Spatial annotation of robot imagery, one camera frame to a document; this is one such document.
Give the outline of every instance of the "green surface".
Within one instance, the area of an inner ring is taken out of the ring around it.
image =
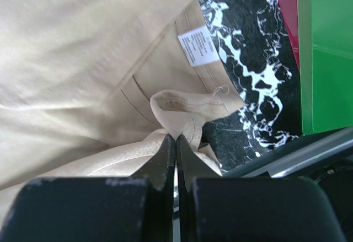
[[[298,0],[303,133],[353,125],[353,0]]]

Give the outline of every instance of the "clothing label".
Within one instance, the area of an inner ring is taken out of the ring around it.
[[[192,67],[220,60],[205,25],[181,34],[178,38]]]

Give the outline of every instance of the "seam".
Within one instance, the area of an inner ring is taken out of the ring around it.
[[[222,101],[222,103],[216,103],[216,102],[212,102],[212,101],[209,101],[207,103],[187,103],[186,101],[184,100],[181,100],[181,99],[178,99],[178,98],[168,98],[168,99],[164,99],[164,100],[161,100],[161,101],[158,101],[157,104],[166,104],[168,102],[171,102],[171,101],[178,101],[182,104],[185,104],[185,105],[189,105],[189,106],[203,106],[203,105],[214,105],[214,106],[224,106],[224,102]]]
[[[226,108],[226,111],[227,111],[229,114],[232,114],[233,112],[229,111],[229,109],[228,109],[228,107],[227,107],[227,104],[223,101],[222,97],[220,96],[219,98],[220,98],[220,100],[223,102],[223,106],[224,106],[224,108]]]
[[[188,114],[187,112],[186,112],[186,114],[191,118],[191,120],[192,120],[192,125],[194,126],[194,129],[193,129],[193,131],[192,131],[192,137],[191,137],[191,140],[190,140],[190,145],[191,145],[191,143],[192,143],[192,141],[193,141],[193,139],[194,139],[194,137],[195,137],[196,123],[195,123],[195,119],[192,117],[191,114]]]
[[[136,158],[145,158],[145,157],[152,157],[152,156],[153,156],[153,155],[142,155],[142,156],[136,157]],[[104,167],[102,167],[102,168],[100,168],[100,169],[98,169],[98,170],[95,170],[95,171],[89,173],[87,176],[91,176],[92,174],[97,173],[98,171],[100,171],[100,170],[102,170],[102,169],[106,169],[106,168],[109,167],[109,166],[114,166],[114,165],[116,165],[116,164],[119,164],[119,163],[122,163],[122,162],[125,162],[125,161],[128,161],[128,160],[133,160],[133,159],[136,159],[136,158],[129,158],[129,159],[125,159],[125,160],[122,160],[122,161],[119,161],[119,162],[115,162],[115,163],[113,163],[113,164],[109,164],[109,165],[107,165],[107,166],[104,166]]]
[[[108,57],[111,56],[111,54],[114,52],[114,50],[116,49],[117,45],[120,44],[122,42],[122,39],[124,39],[126,37],[127,31],[129,31],[138,21],[139,21],[139,17],[145,12],[145,10],[154,2],[155,0],[150,0],[144,7],[143,9],[135,16],[135,18],[132,20],[130,26],[128,26],[127,28],[125,28],[125,30],[123,31],[123,33],[119,36],[118,40],[115,42],[115,44],[112,46],[112,48],[110,49],[110,51],[104,56],[104,58],[98,62],[97,66],[92,70],[92,72],[90,73],[89,77],[86,78],[86,80],[84,81],[84,83],[81,85],[81,87],[77,90],[74,98],[72,99],[73,102],[75,102],[77,100],[77,98],[79,97],[79,95],[81,94],[84,86],[87,84],[88,79],[91,78],[99,69],[100,67],[103,67],[103,70],[98,74],[98,77],[101,77],[109,68],[110,66],[116,61],[116,58],[111,60],[108,64],[103,65],[103,63],[108,60]],[[144,18],[144,20],[142,21],[142,25],[144,25],[146,23],[146,21],[148,21],[150,19],[150,17],[152,16],[152,13],[148,13],[148,16],[146,16]],[[122,46],[122,47],[126,47],[127,44],[129,44],[132,40],[132,36],[136,35],[137,32],[133,31],[132,35],[130,35],[130,37],[128,38],[127,42]],[[90,85],[87,88],[87,93],[86,95],[82,98],[82,101],[85,101],[89,92],[93,89],[93,87],[95,86],[95,83],[93,83],[92,85]]]
[[[191,31],[191,26],[190,26],[190,22],[189,22],[189,18],[188,18],[188,15],[186,13],[186,10],[183,11],[184,13],[184,17],[186,19],[186,24],[187,24],[187,27],[188,27],[188,30]],[[175,21],[175,24],[176,24],[176,29],[178,30],[178,32],[181,34],[181,30],[178,26],[178,22],[177,20]],[[201,82],[203,83],[204,87],[208,90],[209,93],[211,93],[212,91],[208,88],[208,86],[206,85],[206,82],[204,81],[204,79],[202,78],[202,76],[200,75],[199,73],[199,70],[197,68],[194,68],[194,70],[196,71],[197,75],[199,76]]]
[[[123,95],[125,96],[125,98],[127,99],[127,101],[130,103],[130,105],[131,105],[132,107],[134,107],[135,110],[136,110],[143,118],[145,118],[146,121],[148,121],[149,123],[151,123],[151,124],[153,124],[153,125],[155,125],[155,126],[158,126],[158,125],[156,125],[154,122],[152,122],[151,120],[149,120],[147,117],[145,117],[145,115],[143,115],[142,112],[140,112],[140,111],[138,110],[138,108],[134,106],[134,104],[129,100],[129,98],[126,96],[126,94],[124,93],[123,90],[121,90],[121,92],[123,93]]]
[[[189,30],[191,30],[191,25],[190,25],[190,22],[189,22],[188,14],[187,14],[187,12],[186,12],[185,10],[184,10],[184,14],[185,14],[186,22],[188,23]],[[213,81],[214,85],[217,87],[218,85],[217,85],[217,83],[216,83],[214,77],[212,76],[210,70],[208,69],[207,64],[203,64],[202,66],[206,67],[207,72],[208,72],[208,74],[210,75],[211,80]],[[209,92],[212,92],[211,90],[209,90],[208,85],[205,84],[205,81],[204,81],[204,79],[202,78],[202,76],[200,76],[200,78],[201,78],[202,82],[204,83],[206,89],[207,89]]]
[[[150,102],[150,99],[146,96],[146,94],[144,93],[144,91],[142,90],[142,88],[140,87],[140,85],[138,84],[138,82],[136,81],[136,78],[135,76],[133,75],[132,77],[132,80],[135,82],[136,86],[138,87],[138,89],[140,90],[141,94],[146,98],[146,100],[148,102]]]

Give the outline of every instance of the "black and white marbled surface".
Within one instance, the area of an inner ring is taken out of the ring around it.
[[[278,0],[199,0],[224,67],[246,106],[207,123],[222,172],[301,134],[299,72]]]

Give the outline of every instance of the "beige t-shirt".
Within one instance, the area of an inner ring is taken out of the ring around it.
[[[189,65],[177,35],[202,25],[197,0],[0,0],[0,214],[43,173],[129,175],[166,133],[197,152],[243,105],[220,61]]]

